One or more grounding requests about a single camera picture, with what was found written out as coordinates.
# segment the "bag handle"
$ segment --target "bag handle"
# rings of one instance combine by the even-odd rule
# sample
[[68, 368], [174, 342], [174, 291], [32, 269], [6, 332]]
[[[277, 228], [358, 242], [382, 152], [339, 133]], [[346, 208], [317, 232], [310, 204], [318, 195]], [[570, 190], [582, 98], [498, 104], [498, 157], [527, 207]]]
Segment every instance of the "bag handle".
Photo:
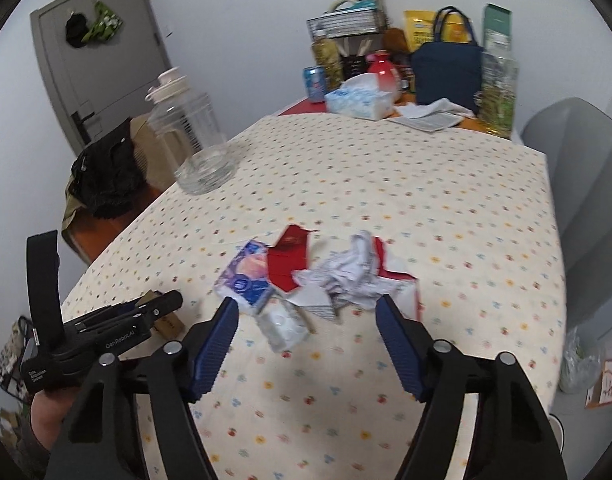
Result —
[[462, 17], [462, 21], [464, 22], [464, 27], [466, 28], [466, 32], [470, 36], [470, 41], [468, 41], [468, 43], [475, 44], [475, 45], [479, 44], [477, 43], [477, 40], [475, 39], [475, 33], [472, 30], [472, 25], [470, 23], [470, 20], [468, 19], [468, 16], [466, 16], [466, 14], [461, 12], [457, 7], [453, 7], [453, 6], [444, 7], [443, 9], [439, 9], [437, 11], [437, 14], [435, 15], [435, 21], [433, 22], [433, 35], [434, 35], [433, 39], [435, 41], [441, 41], [441, 34], [443, 32], [444, 25], [446, 24], [448, 20], [448, 16], [450, 16], [451, 14], [458, 14]]

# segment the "red bottle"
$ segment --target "red bottle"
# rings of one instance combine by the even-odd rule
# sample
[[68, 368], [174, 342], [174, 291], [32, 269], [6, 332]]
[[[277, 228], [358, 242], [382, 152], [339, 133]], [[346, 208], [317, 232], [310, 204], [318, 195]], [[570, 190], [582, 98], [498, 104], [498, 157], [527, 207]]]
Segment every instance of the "red bottle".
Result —
[[398, 101], [401, 97], [401, 77], [395, 65], [388, 59], [390, 56], [385, 50], [378, 50], [374, 54], [375, 61], [368, 69], [369, 73], [377, 74], [379, 89], [392, 94], [392, 101]]

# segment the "yellow bag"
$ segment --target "yellow bag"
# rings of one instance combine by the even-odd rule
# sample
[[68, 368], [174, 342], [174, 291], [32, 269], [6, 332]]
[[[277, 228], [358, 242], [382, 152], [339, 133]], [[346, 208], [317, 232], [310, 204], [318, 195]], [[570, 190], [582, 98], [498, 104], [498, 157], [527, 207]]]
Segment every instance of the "yellow bag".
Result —
[[[428, 41], [433, 41], [433, 22], [435, 21], [433, 10], [405, 10], [404, 20], [406, 22], [406, 43], [410, 52], [416, 51]], [[443, 28], [441, 39], [451, 43], [468, 43], [468, 32], [464, 22], [458, 14], [451, 14]]]

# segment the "blue can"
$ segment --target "blue can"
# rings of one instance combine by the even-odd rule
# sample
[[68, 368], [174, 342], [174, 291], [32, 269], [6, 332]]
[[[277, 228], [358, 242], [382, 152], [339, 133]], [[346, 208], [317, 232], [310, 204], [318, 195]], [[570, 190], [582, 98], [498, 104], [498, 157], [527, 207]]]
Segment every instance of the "blue can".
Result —
[[309, 66], [304, 69], [304, 81], [308, 100], [311, 103], [323, 103], [326, 99], [326, 72], [322, 66]]

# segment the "blue gripper pad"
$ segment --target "blue gripper pad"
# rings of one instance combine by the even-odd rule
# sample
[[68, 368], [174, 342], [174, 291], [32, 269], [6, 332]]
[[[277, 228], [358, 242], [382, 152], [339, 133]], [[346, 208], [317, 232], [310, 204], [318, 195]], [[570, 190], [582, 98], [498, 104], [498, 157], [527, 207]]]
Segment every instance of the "blue gripper pad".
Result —
[[387, 296], [382, 296], [377, 300], [375, 318], [401, 385], [415, 398], [423, 399], [426, 388], [422, 382], [422, 359], [417, 355], [403, 326], [403, 323], [416, 322], [404, 319], [395, 303]]
[[224, 303], [226, 304], [222, 304], [219, 309], [221, 312], [218, 310], [215, 314], [211, 333], [195, 359], [195, 377], [192, 390], [197, 397], [211, 391], [239, 325], [237, 302], [232, 298], [227, 298]]

